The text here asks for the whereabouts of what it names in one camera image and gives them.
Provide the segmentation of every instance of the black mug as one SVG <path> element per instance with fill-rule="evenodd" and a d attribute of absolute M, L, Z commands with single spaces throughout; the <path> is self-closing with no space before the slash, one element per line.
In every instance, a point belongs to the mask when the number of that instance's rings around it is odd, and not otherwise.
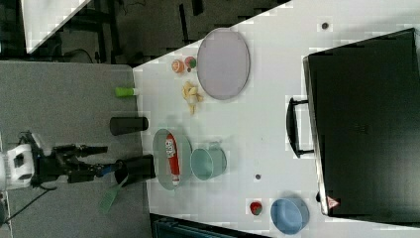
<path fill-rule="evenodd" d="M 128 177 L 123 186 L 156 177 L 154 156 L 152 155 L 117 161 L 117 163 L 119 162 L 123 163 L 123 166 L 114 173 L 114 176 L 117 183 L 121 183 Z"/>
<path fill-rule="evenodd" d="M 109 129 L 114 136 L 145 131 L 148 128 L 149 120 L 146 117 L 113 117 L 109 122 Z"/>

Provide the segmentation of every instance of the teal cup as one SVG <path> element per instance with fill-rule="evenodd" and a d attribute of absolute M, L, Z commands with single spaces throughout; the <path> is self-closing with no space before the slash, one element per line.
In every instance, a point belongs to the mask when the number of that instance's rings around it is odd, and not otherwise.
<path fill-rule="evenodd" d="M 208 149 L 195 149 L 191 154 L 192 173 L 201 180 L 221 175 L 226 169 L 226 157 L 219 143 L 210 143 Z"/>

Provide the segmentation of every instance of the orange toy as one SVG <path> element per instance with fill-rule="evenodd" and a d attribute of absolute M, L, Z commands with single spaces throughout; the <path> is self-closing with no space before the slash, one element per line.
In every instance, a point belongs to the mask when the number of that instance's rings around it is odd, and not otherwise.
<path fill-rule="evenodd" d="M 183 61 L 177 59 L 172 62 L 172 70 L 176 73 L 182 73 L 185 70 Z"/>

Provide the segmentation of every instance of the light blue bowl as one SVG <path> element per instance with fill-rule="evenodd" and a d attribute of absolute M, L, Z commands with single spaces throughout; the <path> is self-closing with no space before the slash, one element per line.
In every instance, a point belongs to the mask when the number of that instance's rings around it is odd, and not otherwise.
<path fill-rule="evenodd" d="M 294 235 L 308 223 L 309 210 L 302 199 L 282 198 L 272 204 L 271 220 L 282 233 Z"/>

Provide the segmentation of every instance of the green object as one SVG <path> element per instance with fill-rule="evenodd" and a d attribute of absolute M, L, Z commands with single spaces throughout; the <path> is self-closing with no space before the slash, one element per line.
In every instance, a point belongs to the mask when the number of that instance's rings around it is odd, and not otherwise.
<path fill-rule="evenodd" d="M 201 180 L 217 177 L 225 169 L 225 153 L 217 142 L 210 143 L 208 150 L 195 149 L 191 154 L 191 170 Z"/>
<path fill-rule="evenodd" d="M 133 88 L 127 88 L 127 87 L 116 87 L 115 88 L 115 94 L 117 95 L 117 97 L 133 96 L 134 95 L 134 89 Z"/>
<path fill-rule="evenodd" d="M 191 68 L 195 68 L 197 66 L 197 60 L 196 59 L 191 59 L 191 61 L 189 62 L 189 66 Z"/>
<path fill-rule="evenodd" d="M 111 206 L 114 203 L 118 192 L 120 191 L 121 187 L 123 187 L 124 183 L 126 183 L 128 178 L 129 177 L 126 176 L 126 178 L 124 178 L 124 180 L 120 184 L 113 185 L 106 191 L 101 203 L 99 204 L 99 210 L 103 214 L 107 214 L 109 212 L 109 209 L 111 209 Z"/>

